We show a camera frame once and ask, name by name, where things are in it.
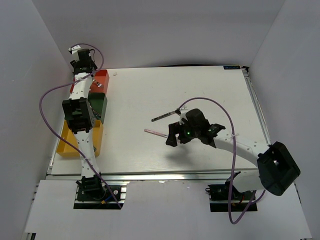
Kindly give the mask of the teal handled fork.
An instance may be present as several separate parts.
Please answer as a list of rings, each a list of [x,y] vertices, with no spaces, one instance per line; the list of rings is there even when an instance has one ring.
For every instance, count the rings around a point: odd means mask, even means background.
[[[92,79],[92,82],[98,87],[98,88],[103,88],[104,85],[98,82],[95,78]]]

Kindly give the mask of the black handled fork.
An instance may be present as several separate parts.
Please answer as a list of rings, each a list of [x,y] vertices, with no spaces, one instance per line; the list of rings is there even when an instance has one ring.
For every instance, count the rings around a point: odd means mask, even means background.
[[[160,116],[157,116],[157,117],[155,117],[155,118],[152,118],[152,119],[151,119],[151,122],[156,122],[156,121],[158,121],[158,120],[164,119],[164,118],[166,118],[166,117],[169,117],[169,116],[172,116],[172,115],[175,115],[175,114],[180,115],[181,112],[182,112],[183,110],[186,110],[186,109],[187,109],[187,108],[186,108],[185,106],[182,106],[181,108],[177,108],[176,110],[173,110],[173,111],[167,112],[167,113],[165,113],[165,114],[162,114],[162,115],[160,115]]]

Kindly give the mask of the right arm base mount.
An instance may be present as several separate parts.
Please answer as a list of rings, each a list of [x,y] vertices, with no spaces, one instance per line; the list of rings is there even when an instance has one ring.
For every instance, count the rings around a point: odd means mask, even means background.
[[[227,173],[209,173],[207,178],[205,192],[209,198],[209,207],[211,213],[227,213],[228,212],[228,195],[230,180]],[[249,203],[253,191],[239,192],[232,187],[231,192],[231,212],[242,212]]]

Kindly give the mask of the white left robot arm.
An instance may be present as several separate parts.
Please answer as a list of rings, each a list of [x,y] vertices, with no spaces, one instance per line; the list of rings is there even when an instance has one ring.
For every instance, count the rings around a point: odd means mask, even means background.
[[[70,97],[62,102],[62,108],[68,128],[73,133],[81,159],[81,186],[94,199],[105,196],[106,187],[102,184],[100,170],[96,162],[93,132],[95,116],[88,96],[97,69],[88,48],[73,46],[69,52],[74,57],[74,84]]]

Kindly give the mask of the pink handled fork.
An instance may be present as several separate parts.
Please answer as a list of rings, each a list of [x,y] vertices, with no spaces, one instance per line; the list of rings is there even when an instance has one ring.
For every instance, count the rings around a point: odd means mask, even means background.
[[[152,135],[155,135],[155,136],[159,136],[159,137],[163,137],[163,138],[167,138],[168,135],[165,134],[165,133],[161,133],[161,132],[158,132],[158,131],[154,131],[154,130],[151,130],[151,129],[144,129],[144,132],[145,133],[149,133],[149,134],[152,134]]]

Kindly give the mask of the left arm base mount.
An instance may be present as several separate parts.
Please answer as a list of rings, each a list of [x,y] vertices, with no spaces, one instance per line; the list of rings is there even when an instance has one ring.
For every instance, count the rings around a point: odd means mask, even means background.
[[[121,185],[107,187],[97,175],[90,178],[82,177],[75,183],[75,210],[120,210],[124,205]]]

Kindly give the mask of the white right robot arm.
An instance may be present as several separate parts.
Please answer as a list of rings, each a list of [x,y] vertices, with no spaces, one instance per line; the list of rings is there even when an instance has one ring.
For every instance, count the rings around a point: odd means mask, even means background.
[[[256,166],[257,169],[253,172],[239,171],[226,181],[226,195],[233,200],[244,192],[255,190],[266,190],[275,196],[281,196],[301,174],[283,143],[258,143],[236,136],[223,125],[209,123],[197,108],[181,114],[179,121],[169,124],[165,143],[177,147],[178,143],[187,144],[193,139],[235,154]]]

